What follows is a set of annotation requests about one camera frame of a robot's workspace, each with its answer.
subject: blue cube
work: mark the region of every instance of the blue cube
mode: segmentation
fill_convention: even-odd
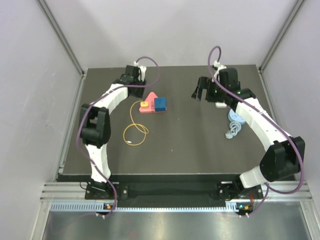
[[[156,97],[154,99],[154,110],[156,112],[165,112],[167,110],[167,103],[165,97]]]

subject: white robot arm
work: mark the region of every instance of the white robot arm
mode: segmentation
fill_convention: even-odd
[[[214,77],[225,89],[238,95],[259,110],[259,112],[257,112],[245,103],[239,102],[236,98],[224,92],[213,79],[208,77],[202,76],[199,78],[197,87],[191,96],[200,101],[202,91],[205,89],[205,100],[215,103],[218,108],[230,106],[247,122],[264,147],[266,153],[260,164],[238,175],[232,182],[234,194],[240,194],[255,186],[298,173],[300,171],[300,165],[292,146],[289,144],[287,138],[262,116],[263,114],[273,121],[261,107],[254,93],[248,88],[241,89],[237,70],[235,68],[227,68],[216,61],[212,67],[216,71]],[[291,139],[303,158],[305,142],[301,137],[291,137]]]
[[[109,93],[109,95],[94,104],[92,114],[88,116],[86,124],[81,131],[81,138],[90,158],[108,179],[111,176],[107,156],[107,144],[111,133],[109,115],[129,95],[139,98],[142,97],[144,88],[135,89],[134,87],[130,87],[130,85],[145,85],[146,70],[147,68],[145,66],[127,66],[125,74],[123,74],[120,79],[117,79],[103,94]],[[82,106],[80,119],[82,119],[88,106],[87,104]],[[96,118],[97,122],[92,123],[91,120]],[[91,178],[95,182],[106,182],[92,163],[91,170]]]

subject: white wall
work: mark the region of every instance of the white wall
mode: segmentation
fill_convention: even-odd
[[[26,240],[80,75],[35,0],[0,1],[0,233]]]
[[[281,125],[305,140],[305,176],[320,212],[320,1],[301,12],[264,72]]]
[[[123,67],[141,55],[161,66],[261,64],[293,0],[46,0],[82,68]]]

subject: tabletop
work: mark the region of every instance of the tabletop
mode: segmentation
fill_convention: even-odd
[[[268,101],[255,65],[235,65],[242,88],[250,88],[261,106],[269,113]],[[232,139],[226,139],[229,129],[227,108],[216,108],[214,103],[191,98],[198,78],[209,76],[206,66],[161,67],[157,84],[146,88],[166,98],[163,113],[139,112],[139,104],[132,109],[136,123],[149,130],[145,141],[130,146],[123,140],[124,129],[131,123],[130,107],[138,98],[129,96],[110,115],[111,137],[107,145],[108,164],[113,174],[197,174],[242,173],[257,166],[264,149],[247,124]],[[100,97],[125,68],[90,68],[84,82],[80,107]],[[148,67],[146,81],[155,80],[157,68]],[[63,174],[91,174],[88,160],[76,148],[79,112],[75,120]],[[140,142],[144,134],[134,127],[128,129],[126,139]]]

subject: pink block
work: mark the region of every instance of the pink block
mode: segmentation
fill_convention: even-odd
[[[155,113],[155,98],[158,96],[152,91],[149,93],[149,95],[146,97],[145,102],[149,103],[148,107],[140,107],[139,111],[142,114],[148,114],[148,113]]]

